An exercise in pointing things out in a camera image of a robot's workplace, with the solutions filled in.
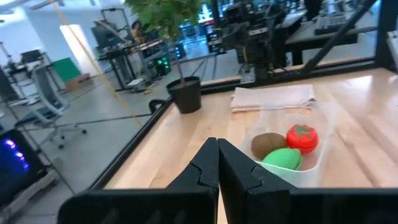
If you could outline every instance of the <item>toy tomato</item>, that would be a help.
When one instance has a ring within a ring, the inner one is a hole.
[[[317,147],[318,133],[307,125],[296,124],[287,131],[286,141],[288,147],[299,149],[302,154],[307,154]]]

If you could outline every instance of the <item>plastic bowl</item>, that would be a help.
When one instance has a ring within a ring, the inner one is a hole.
[[[289,128],[295,124],[309,125],[317,130],[319,143],[313,152],[303,155],[300,170],[256,162],[296,187],[318,187],[322,181],[323,165],[330,149],[330,137],[334,133],[337,114],[338,108],[334,103],[310,102],[305,107],[282,110],[261,108],[259,120],[244,137],[239,149],[254,159],[251,141],[257,135],[279,133],[286,136]]]

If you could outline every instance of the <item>concrete floor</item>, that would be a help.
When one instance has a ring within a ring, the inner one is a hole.
[[[335,47],[325,60],[345,57],[370,57],[373,56],[375,34],[361,34],[359,43]],[[318,50],[304,52],[304,60],[312,58]],[[235,51],[218,56],[216,78],[232,77],[237,75],[238,64]],[[182,65],[186,76],[192,74],[200,60],[191,61]],[[203,80],[211,80],[214,59],[209,60]],[[201,76],[203,67],[197,71],[196,76]],[[106,74],[112,86],[117,87],[116,79],[112,73]],[[166,84],[178,78],[177,69],[173,66],[172,72],[159,81],[155,92],[144,95],[132,94],[128,91],[119,92],[121,98],[132,108],[135,114],[149,113],[148,102],[153,99],[166,99]],[[58,158],[57,167],[72,187],[74,192],[87,188],[116,154],[139,130],[139,125],[129,117],[129,113],[115,100],[113,94],[99,77],[94,79],[95,84],[84,89],[65,93],[63,96],[70,101],[71,107],[59,119],[58,124],[82,124],[87,128],[88,134],[73,133],[67,135],[66,145],[63,150],[57,148],[54,142],[46,142],[41,148],[49,157]],[[6,128],[12,127],[15,119],[10,112],[4,110],[6,117],[1,120]],[[18,116],[28,113],[23,106],[15,107]],[[145,123],[149,117],[140,118]],[[37,142],[41,142],[51,129],[36,129],[28,126],[29,133]],[[73,193],[68,190],[63,182],[36,196],[26,208],[13,220],[14,223],[35,224],[55,223],[59,206]]]

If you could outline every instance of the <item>cloth napkin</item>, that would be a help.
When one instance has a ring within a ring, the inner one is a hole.
[[[293,85],[263,89],[236,88],[231,102],[233,113],[276,110],[306,106],[315,101],[312,85]]]

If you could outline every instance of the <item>brown kiwi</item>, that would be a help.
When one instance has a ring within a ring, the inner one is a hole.
[[[260,134],[251,141],[251,151],[254,157],[260,161],[272,151],[285,147],[287,147],[286,139],[278,133]]]

